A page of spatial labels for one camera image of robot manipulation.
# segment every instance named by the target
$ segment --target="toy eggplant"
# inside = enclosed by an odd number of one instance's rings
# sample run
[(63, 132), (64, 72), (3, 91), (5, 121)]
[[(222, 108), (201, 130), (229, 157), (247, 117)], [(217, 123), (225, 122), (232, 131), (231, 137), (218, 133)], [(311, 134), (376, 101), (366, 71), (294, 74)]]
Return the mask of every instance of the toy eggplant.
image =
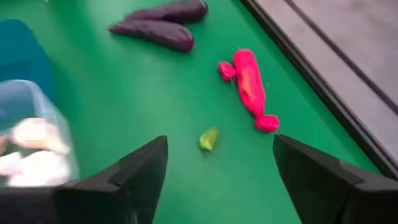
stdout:
[[(232, 74), (230, 66), (226, 62), (219, 65), (219, 71), (224, 80)], [(266, 132), (276, 131), (279, 127), (279, 119), (276, 115), (264, 115), (266, 93), (262, 85), (260, 70), (254, 56), (249, 49), (239, 49), (233, 55), (235, 76), (238, 83), (238, 91), (243, 105), (254, 115), (254, 126)]]
[(208, 12), (208, 6), (200, 0), (168, 2), (150, 9), (134, 11), (125, 20), (161, 20), (188, 24), (202, 20)]
[(114, 34), (143, 38), (181, 52), (195, 45), (192, 33), (180, 24), (166, 21), (126, 20), (109, 28)]

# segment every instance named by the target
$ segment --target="eggplant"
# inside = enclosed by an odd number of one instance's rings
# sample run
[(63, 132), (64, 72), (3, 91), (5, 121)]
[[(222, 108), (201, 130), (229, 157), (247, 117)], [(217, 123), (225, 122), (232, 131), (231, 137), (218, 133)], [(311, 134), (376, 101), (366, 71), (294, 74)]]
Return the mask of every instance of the eggplant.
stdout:
[(175, 1), (150, 9), (134, 11), (124, 17), (125, 20), (150, 19), (188, 24), (198, 22), (207, 14), (208, 6), (204, 1)]
[(172, 22), (132, 20), (122, 21), (109, 28), (115, 34), (151, 40), (181, 52), (189, 52), (195, 45), (192, 33), (184, 26)]

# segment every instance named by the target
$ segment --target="plastic container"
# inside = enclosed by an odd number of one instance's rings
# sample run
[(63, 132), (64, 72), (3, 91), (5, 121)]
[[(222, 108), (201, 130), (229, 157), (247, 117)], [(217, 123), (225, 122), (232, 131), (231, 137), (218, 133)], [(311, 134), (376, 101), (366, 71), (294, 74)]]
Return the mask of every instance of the plastic container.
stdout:
[(0, 22), (0, 82), (29, 80), (56, 102), (50, 61), (34, 33), (22, 21)]
[(33, 82), (0, 83), (0, 176), (8, 187), (78, 178), (66, 119)]

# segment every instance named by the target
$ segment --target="pink toy fruit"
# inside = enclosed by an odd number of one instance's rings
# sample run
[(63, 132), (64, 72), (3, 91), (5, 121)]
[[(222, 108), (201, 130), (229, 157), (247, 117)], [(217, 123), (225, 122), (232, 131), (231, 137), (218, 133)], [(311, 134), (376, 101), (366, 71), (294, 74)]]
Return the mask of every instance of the pink toy fruit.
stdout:
[(254, 120), (254, 127), (262, 131), (271, 133), (279, 128), (279, 119), (276, 115), (262, 115)]
[(218, 71), (224, 81), (231, 81), (236, 76), (235, 68), (229, 62), (220, 62)]
[(239, 49), (233, 55), (238, 91), (243, 105), (254, 115), (255, 127), (273, 132), (279, 127), (276, 115), (264, 115), (266, 92), (262, 85), (260, 69), (254, 53), (249, 49)]

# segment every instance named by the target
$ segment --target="clear plastic bin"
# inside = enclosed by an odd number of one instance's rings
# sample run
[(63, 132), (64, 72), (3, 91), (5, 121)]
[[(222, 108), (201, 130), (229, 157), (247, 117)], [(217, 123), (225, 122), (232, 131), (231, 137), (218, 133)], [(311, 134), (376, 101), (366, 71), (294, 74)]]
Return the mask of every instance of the clear plastic bin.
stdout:
[(0, 179), (8, 187), (78, 178), (66, 119), (33, 82), (0, 83)]

